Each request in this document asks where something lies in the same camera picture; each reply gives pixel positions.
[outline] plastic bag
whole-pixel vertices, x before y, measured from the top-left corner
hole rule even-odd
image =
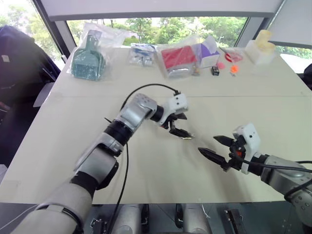
[[[129,63],[140,66],[153,66],[155,62],[155,46],[150,44],[131,43]]]
[[[199,43],[199,36],[192,35],[176,44],[157,46],[161,70],[169,78],[199,75],[200,51],[192,47]]]
[[[76,78],[88,80],[107,76],[114,60],[114,47],[120,47],[127,35],[125,30],[86,23],[68,72]]]

